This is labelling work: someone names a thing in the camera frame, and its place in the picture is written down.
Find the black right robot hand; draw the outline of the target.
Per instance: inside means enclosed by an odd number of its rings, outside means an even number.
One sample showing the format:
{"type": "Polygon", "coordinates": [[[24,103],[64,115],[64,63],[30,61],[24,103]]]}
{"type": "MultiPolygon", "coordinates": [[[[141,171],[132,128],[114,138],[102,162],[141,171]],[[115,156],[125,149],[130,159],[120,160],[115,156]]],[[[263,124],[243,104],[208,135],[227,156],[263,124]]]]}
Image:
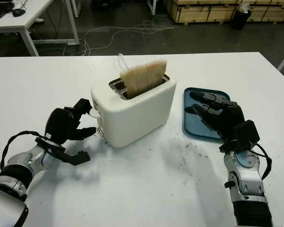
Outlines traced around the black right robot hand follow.
{"type": "Polygon", "coordinates": [[[202,123],[217,132],[224,144],[233,143],[233,127],[245,121],[241,107],[214,93],[192,91],[189,95],[200,104],[185,107],[185,112],[200,116],[202,123]]]}

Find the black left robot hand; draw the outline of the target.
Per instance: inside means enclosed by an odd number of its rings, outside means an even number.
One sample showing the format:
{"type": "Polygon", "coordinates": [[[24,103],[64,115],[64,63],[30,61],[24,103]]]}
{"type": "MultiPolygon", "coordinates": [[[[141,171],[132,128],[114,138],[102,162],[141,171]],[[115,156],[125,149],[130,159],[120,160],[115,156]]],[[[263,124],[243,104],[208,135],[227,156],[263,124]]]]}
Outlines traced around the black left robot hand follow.
{"type": "Polygon", "coordinates": [[[84,140],[96,133],[96,127],[79,129],[82,115],[89,114],[92,106],[87,99],[80,99],[73,107],[56,108],[46,123],[44,135],[62,145],[67,140],[84,140]]]}

